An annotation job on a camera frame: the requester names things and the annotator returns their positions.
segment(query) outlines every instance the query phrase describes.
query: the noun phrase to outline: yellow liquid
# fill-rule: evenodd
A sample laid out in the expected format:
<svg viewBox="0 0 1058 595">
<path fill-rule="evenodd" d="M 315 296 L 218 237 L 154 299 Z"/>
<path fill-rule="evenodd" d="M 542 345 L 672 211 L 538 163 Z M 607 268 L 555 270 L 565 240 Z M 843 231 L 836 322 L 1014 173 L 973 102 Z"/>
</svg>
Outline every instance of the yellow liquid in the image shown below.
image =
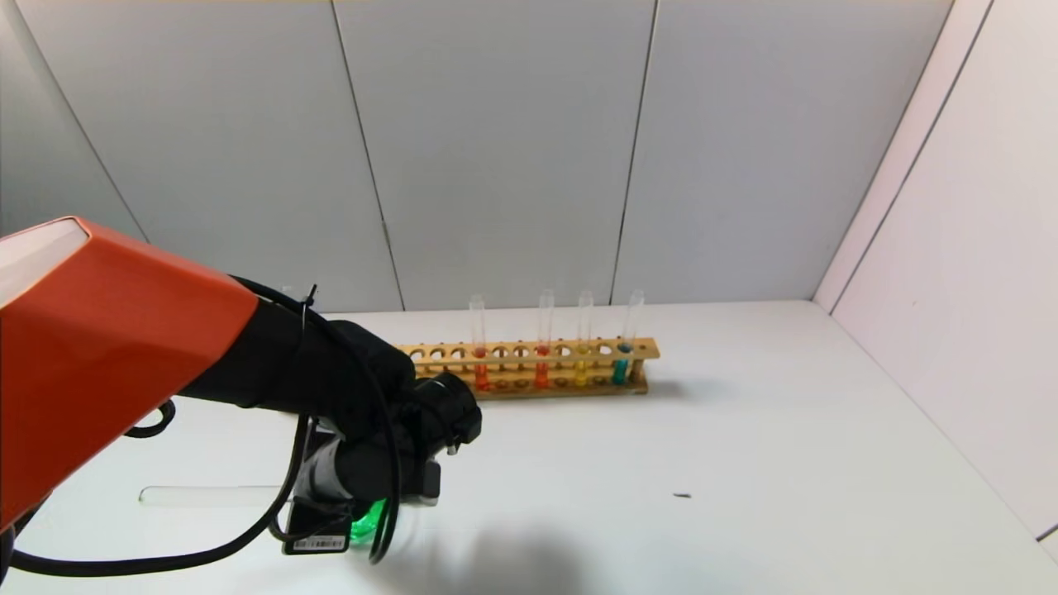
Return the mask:
<svg viewBox="0 0 1058 595">
<path fill-rule="evenodd" d="M 591 353 L 587 345 L 578 345 L 577 354 L 580 356 L 585 356 Z M 578 386 L 586 386 L 588 383 L 588 362 L 579 361 L 573 363 L 573 384 Z"/>
</svg>

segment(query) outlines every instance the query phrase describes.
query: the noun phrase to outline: orange casing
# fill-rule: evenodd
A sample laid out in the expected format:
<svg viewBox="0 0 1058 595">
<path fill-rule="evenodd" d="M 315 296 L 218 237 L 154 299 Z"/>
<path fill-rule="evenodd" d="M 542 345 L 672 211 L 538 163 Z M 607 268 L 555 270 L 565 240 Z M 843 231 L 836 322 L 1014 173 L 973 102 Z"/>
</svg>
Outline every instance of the orange casing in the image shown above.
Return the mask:
<svg viewBox="0 0 1058 595">
<path fill-rule="evenodd" d="M 0 530 L 220 359 L 257 305 L 227 275 L 73 219 L 88 240 L 0 310 Z"/>
</svg>

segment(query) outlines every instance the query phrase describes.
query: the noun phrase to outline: gray wall panel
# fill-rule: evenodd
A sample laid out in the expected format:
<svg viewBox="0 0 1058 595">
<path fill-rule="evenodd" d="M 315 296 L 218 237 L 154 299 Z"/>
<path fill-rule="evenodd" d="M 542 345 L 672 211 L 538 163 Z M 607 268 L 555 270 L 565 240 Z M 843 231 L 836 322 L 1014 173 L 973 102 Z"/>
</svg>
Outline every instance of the gray wall panel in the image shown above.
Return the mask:
<svg viewBox="0 0 1058 595">
<path fill-rule="evenodd" d="M 0 235 L 63 215 L 143 239 L 15 0 L 0 0 Z"/>
<path fill-rule="evenodd" d="M 324 310 L 400 309 L 326 2 L 21 0 L 158 246 Z"/>
<path fill-rule="evenodd" d="M 809 299 L 948 0 L 661 0 L 615 303 Z"/>
<path fill-rule="evenodd" d="M 335 5 L 407 307 L 608 299 L 654 2 Z"/>
</svg>

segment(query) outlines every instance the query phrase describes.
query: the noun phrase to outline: red liquid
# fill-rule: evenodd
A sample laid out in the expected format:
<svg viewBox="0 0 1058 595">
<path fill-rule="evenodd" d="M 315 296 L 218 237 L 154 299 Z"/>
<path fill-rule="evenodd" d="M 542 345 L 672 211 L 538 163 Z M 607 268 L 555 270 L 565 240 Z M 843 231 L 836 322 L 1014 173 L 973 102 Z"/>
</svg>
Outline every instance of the red liquid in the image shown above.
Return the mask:
<svg viewBox="0 0 1058 595">
<path fill-rule="evenodd" d="M 489 351 L 485 347 L 475 347 L 474 357 L 484 358 L 489 355 Z M 489 366 L 479 363 L 474 366 L 474 387 L 478 391 L 489 390 Z"/>
<path fill-rule="evenodd" d="M 536 345 L 536 355 L 546 356 L 551 353 L 551 347 L 547 345 Z M 536 364 L 536 379 L 534 381 L 537 389 L 547 389 L 547 362 L 539 362 Z"/>
</svg>

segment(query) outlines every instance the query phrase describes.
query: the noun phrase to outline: white table surface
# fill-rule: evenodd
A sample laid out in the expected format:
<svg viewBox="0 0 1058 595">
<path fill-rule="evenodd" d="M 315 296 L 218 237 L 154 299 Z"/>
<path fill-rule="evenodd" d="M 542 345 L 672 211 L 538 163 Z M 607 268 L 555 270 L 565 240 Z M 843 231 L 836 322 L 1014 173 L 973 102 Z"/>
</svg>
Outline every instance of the white table surface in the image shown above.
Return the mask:
<svg viewBox="0 0 1058 595">
<path fill-rule="evenodd" d="M 620 332 L 597 308 L 595 335 Z M 461 312 L 354 314 L 394 343 L 458 341 Z M 571 335 L 572 310 L 555 335 Z M 533 310 L 488 312 L 531 339 Z M 441 456 L 433 509 L 404 509 L 389 557 L 284 557 L 262 536 L 180 573 L 6 593 L 1058 593 L 1058 565 L 960 453 L 817 306 L 647 306 L 643 397 L 485 403 L 481 437 Z M 161 436 L 123 438 L 65 483 L 20 548 L 69 559 L 186 553 L 263 506 L 138 503 L 149 485 L 276 485 L 289 416 L 180 398 Z M 691 499 L 675 498 L 687 492 Z"/>
</svg>

